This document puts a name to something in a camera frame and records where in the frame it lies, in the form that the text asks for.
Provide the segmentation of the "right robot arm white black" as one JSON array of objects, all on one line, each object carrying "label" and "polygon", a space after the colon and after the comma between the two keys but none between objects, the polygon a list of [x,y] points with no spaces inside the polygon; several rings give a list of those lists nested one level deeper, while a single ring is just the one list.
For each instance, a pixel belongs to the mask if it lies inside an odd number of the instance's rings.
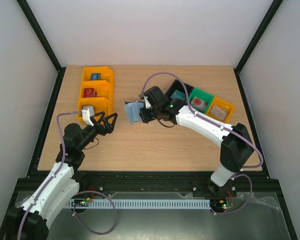
[{"label": "right robot arm white black", "polygon": [[223,193],[227,181],[243,168],[254,152],[246,126],[220,122],[189,109],[185,101],[170,99],[158,86],[145,91],[143,99],[145,106],[139,111],[143,123],[171,122],[203,135],[220,147],[220,165],[210,177],[208,191],[214,196]]}]

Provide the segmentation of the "teal credit card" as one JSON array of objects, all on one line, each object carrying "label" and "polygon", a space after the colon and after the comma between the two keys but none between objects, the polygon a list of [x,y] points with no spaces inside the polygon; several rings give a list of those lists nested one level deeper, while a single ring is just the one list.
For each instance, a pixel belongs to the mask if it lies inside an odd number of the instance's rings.
[{"label": "teal credit card", "polygon": [[174,100],[174,99],[179,99],[179,100],[182,100],[182,101],[186,101],[186,94],[185,93],[183,93],[183,92],[181,92],[181,91],[179,91],[179,90],[175,90],[173,93],[172,93],[172,95],[170,96],[170,98],[172,99],[172,100]]}]

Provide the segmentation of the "blue leather card holder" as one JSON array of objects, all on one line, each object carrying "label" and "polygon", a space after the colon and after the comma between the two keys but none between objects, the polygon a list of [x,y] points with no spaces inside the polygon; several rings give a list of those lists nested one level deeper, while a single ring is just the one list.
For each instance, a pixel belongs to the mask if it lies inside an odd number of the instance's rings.
[{"label": "blue leather card holder", "polygon": [[131,125],[142,122],[140,117],[140,109],[145,106],[144,101],[125,101],[124,112]]}]

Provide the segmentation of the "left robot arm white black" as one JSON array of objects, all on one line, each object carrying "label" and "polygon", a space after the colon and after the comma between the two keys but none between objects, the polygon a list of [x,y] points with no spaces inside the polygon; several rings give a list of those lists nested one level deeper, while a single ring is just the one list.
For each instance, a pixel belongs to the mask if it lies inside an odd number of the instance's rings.
[{"label": "left robot arm white black", "polygon": [[77,194],[86,194],[83,189],[84,173],[78,169],[85,154],[83,150],[98,135],[105,136],[114,131],[118,114],[106,115],[101,111],[82,109],[86,124],[81,128],[77,123],[68,124],[59,130],[60,151],[55,164],[36,191],[19,207],[11,207],[5,215],[5,234],[12,240],[45,240],[51,225]]}]

